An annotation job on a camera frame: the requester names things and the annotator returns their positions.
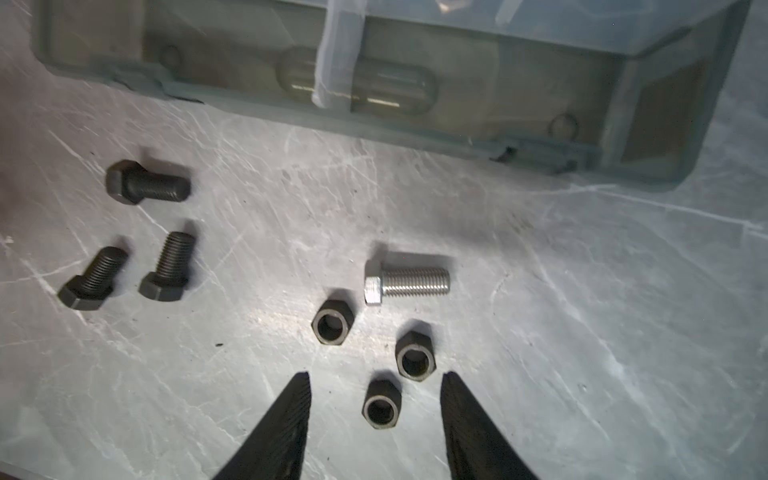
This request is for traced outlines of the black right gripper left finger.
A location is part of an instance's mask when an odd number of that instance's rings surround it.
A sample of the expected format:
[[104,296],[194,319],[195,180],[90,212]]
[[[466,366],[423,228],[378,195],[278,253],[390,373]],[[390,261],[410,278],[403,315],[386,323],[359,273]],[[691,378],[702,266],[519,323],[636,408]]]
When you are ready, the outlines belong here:
[[299,479],[311,400],[309,373],[296,373],[214,479]]

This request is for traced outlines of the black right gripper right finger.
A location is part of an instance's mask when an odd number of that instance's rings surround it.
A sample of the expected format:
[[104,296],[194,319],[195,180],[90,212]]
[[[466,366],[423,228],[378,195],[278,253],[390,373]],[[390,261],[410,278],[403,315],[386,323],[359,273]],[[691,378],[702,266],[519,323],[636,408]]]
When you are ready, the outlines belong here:
[[456,372],[442,377],[440,407],[452,479],[538,479]]

